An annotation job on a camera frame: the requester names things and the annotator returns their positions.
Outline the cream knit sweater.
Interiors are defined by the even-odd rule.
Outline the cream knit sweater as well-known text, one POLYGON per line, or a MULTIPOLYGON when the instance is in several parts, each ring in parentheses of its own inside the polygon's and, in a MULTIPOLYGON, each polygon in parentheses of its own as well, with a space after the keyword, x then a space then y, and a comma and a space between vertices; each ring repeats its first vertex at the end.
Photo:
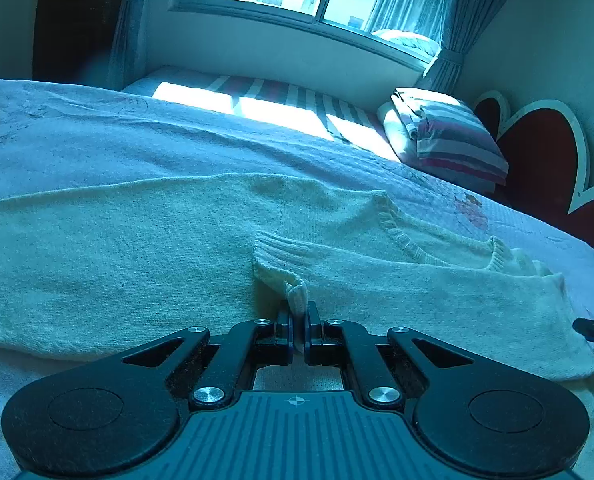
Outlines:
POLYGON ((270 174, 159 179, 0 200, 0 347, 88 360, 314 302, 402 324, 554 382, 594 375, 564 279, 382 191, 270 174))

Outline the red white scalloped headboard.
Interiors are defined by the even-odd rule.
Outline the red white scalloped headboard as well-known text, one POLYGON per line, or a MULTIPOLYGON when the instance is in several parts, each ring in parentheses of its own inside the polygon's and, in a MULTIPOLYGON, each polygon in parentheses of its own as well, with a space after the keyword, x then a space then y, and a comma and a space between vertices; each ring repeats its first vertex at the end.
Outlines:
POLYGON ((474 104, 508 162, 506 183, 495 197, 594 248, 594 185, 588 141, 564 102, 534 101, 513 113, 498 91, 474 104))

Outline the striped mattress sheet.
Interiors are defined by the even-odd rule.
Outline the striped mattress sheet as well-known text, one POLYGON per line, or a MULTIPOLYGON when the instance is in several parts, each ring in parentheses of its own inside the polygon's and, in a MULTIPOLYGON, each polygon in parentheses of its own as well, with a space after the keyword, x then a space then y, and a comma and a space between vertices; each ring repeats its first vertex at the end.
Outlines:
POLYGON ((350 144, 394 162, 399 159, 375 114, 288 82, 164 66, 123 91, 350 144))

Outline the striped folded quilt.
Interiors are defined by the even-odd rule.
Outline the striped folded quilt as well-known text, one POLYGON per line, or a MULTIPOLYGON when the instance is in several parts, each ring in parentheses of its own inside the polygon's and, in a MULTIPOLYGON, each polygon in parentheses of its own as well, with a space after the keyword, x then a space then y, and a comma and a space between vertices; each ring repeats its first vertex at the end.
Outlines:
POLYGON ((506 183, 508 162, 482 121, 447 94, 397 88, 377 110, 390 148, 433 177, 491 194, 506 183))

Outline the floral white bedspread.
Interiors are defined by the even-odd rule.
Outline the floral white bedspread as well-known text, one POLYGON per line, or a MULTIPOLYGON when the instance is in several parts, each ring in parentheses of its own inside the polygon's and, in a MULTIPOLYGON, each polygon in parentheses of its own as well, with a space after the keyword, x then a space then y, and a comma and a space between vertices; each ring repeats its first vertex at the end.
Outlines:
MULTIPOLYGON (((382 191, 417 219, 472 240, 497 237, 522 250, 562 276, 574 312, 594 312, 592 248, 454 184, 347 144, 247 118, 126 92, 0 79, 0 200, 220 174, 382 191)), ((10 396, 32 380, 102 357, 63 360, 0 347, 0 418, 10 396)), ((594 479, 594 375, 559 383, 589 411, 591 434, 576 469, 594 479)), ((17 472, 0 423, 0 479, 17 472)))

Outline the left blue curtain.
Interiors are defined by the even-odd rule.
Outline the left blue curtain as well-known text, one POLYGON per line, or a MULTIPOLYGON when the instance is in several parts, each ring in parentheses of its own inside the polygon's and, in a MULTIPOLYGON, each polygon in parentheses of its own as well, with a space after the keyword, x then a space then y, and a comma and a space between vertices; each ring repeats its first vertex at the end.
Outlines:
POLYGON ((114 90, 123 87, 126 74, 126 59, 129 56, 129 43, 134 26, 134 13, 142 0, 122 0, 118 15, 114 41, 112 42, 108 66, 108 87, 114 90))

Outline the blue curtain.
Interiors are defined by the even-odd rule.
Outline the blue curtain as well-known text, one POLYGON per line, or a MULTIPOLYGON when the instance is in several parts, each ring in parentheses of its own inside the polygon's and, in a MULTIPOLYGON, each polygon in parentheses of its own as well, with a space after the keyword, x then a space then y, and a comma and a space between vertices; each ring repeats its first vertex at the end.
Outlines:
POLYGON ((415 32, 439 51, 417 81, 419 88, 442 93, 454 90, 465 55, 506 0, 376 0, 368 24, 371 32, 415 32))
POLYGON ((123 87, 126 74, 126 59, 129 56, 129 43, 134 26, 134 13, 142 0, 122 0, 118 15, 114 41, 112 42, 108 66, 108 87, 114 90, 123 87))

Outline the right blue curtain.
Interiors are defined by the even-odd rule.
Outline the right blue curtain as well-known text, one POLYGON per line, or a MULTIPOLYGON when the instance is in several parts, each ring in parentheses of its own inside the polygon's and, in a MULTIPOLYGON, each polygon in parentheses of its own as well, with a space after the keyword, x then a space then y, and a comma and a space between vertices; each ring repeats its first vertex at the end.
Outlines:
POLYGON ((415 32, 439 51, 417 81, 419 88, 442 93, 454 90, 465 55, 506 0, 376 0, 368 24, 371 32, 415 32))

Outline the dark wooden door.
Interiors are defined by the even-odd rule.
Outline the dark wooden door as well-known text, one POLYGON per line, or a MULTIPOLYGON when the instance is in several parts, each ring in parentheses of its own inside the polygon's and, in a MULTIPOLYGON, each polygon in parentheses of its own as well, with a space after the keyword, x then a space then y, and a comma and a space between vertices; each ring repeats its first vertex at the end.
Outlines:
POLYGON ((105 87, 122 0, 38 0, 32 78, 105 87))

